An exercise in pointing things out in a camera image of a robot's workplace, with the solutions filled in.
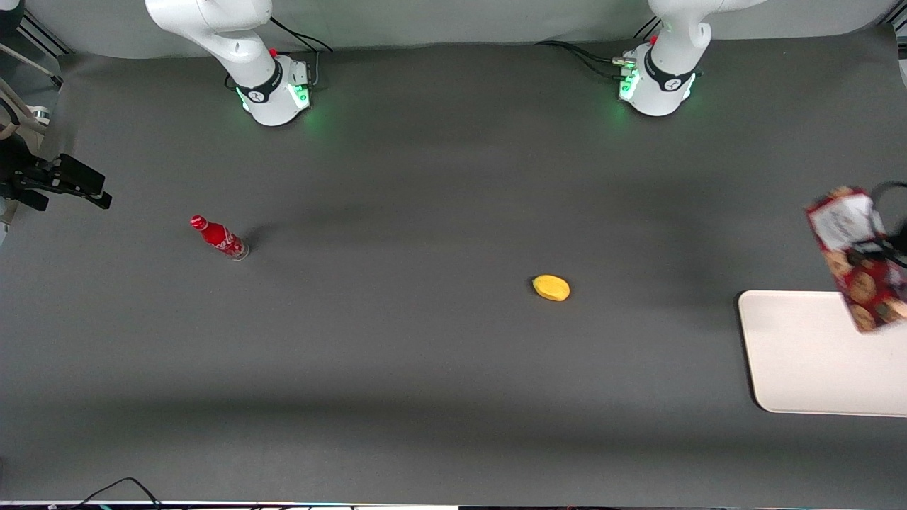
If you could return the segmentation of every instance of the red bottle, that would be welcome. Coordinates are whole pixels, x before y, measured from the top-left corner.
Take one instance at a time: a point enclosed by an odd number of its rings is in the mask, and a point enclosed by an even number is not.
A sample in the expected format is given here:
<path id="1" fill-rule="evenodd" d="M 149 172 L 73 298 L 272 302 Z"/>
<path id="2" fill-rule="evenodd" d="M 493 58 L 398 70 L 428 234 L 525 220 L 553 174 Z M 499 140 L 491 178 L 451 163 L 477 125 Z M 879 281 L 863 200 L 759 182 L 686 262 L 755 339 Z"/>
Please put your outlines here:
<path id="1" fill-rule="evenodd" d="M 211 223 L 196 215 L 192 216 L 189 224 L 201 232 L 205 242 L 231 259 L 243 260 L 249 255 L 249 246 L 220 223 Z"/>

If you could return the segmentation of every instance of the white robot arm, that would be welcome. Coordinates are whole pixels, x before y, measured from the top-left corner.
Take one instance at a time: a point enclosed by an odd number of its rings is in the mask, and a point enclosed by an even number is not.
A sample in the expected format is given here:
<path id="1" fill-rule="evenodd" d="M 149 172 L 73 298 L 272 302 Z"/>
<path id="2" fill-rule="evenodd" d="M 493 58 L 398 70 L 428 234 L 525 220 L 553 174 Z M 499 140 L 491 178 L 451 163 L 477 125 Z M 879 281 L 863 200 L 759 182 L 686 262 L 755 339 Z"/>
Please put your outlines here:
<path id="1" fill-rule="evenodd" d="M 160 28 L 198 44 L 223 64 L 259 123 L 288 123 L 308 108 L 306 65 L 272 55 L 252 32 L 270 19 L 271 0 L 145 0 L 145 7 Z"/>
<path id="2" fill-rule="evenodd" d="M 618 97 L 646 115 L 677 110 L 689 96 L 693 70 L 712 41 L 712 27 L 702 19 L 712 13 L 746 9 L 765 0 L 649 0 L 664 28 L 655 44 L 644 43 L 624 53 L 636 59 L 628 68 Z"/>

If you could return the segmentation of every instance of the dark gray mat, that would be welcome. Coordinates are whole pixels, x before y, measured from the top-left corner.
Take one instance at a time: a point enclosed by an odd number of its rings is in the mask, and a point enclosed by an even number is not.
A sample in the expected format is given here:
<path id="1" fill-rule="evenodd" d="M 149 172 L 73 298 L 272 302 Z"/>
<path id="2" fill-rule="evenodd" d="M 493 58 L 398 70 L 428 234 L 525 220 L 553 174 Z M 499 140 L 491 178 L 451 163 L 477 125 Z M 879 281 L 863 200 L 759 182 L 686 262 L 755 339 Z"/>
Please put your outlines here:
<path id="1" fill-rule="evenodd" d="M 0 495 L 903 507 L 907 420 L 760 410 L 734 312 L 832 289 L 803 206 L 903 177 L 893 35 L 702 66 L 651 119 L 556 48 L 328 54 L 268 129 L 212 59 L 67 62 L 45 149 L 113 206 L 0 248 Z"/>

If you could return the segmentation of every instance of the wall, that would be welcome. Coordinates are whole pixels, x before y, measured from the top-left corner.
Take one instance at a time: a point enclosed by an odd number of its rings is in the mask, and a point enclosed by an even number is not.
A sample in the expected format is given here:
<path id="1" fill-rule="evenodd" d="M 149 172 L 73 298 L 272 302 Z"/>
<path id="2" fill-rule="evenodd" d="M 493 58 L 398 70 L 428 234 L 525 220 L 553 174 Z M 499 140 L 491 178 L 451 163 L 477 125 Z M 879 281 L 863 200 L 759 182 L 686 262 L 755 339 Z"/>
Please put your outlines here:
<path id="1" fill-rule="evenodd" d="M 716 38 L 842 34 L 874 23 L 897 0 L 768 0 L 710 16 Z M 28 9 L 79 52 L 126 58 L 204 54 L 163 32 L 143 0 L 28 0 Z M 652 16 L 643 0 L 274 0 L 285 25 L 335 47 L 604 41 L 633 36 Z M 299 48 L 274 25 L 268 45 Z"/>

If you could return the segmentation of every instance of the white tray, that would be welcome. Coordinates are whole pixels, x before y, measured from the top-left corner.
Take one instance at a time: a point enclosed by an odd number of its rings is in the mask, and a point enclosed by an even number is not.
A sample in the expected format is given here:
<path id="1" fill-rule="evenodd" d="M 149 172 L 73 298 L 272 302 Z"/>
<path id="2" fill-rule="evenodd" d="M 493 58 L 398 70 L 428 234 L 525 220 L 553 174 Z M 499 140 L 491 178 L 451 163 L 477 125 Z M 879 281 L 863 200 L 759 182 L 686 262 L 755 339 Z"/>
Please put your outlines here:
<path id="1" fill-rule="evenodd" d="M 907 417 L 907 324 L 860 333 L 837 292 L 748 290 L 737 306 L 765 410 Z"/>

